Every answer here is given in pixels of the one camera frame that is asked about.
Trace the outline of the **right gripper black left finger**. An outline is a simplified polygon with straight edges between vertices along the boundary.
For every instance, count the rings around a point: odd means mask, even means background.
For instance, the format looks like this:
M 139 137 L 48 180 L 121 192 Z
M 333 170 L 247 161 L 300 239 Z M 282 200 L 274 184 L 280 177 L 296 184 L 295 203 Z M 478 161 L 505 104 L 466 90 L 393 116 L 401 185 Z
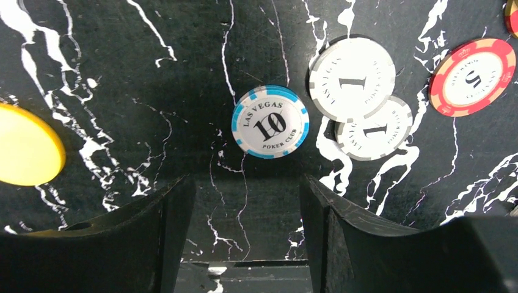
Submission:
M 2 292 L 173 292 L 193 177 L 63 231 L 1 235 Z

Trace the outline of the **light blue 10 chip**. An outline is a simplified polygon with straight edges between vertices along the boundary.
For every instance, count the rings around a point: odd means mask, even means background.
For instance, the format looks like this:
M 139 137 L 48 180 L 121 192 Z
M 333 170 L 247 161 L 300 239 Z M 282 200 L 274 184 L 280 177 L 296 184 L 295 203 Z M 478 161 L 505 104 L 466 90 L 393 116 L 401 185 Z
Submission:
M 294 152 L 304 142 L 310 118 L 302 100 L 279 85 L 256 87 L 237 102 L 231 129 L 247 154 L 275 159 Z

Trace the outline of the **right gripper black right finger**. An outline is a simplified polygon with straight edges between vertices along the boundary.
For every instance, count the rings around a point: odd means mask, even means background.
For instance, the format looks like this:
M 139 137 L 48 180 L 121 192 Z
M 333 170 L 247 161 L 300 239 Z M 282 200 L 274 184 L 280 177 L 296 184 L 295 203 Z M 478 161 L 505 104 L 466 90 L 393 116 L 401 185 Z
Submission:
M 431 230 L 382 218 L 303 175 L 315 292 L 516 292 L 517 219 L 460 217 Z

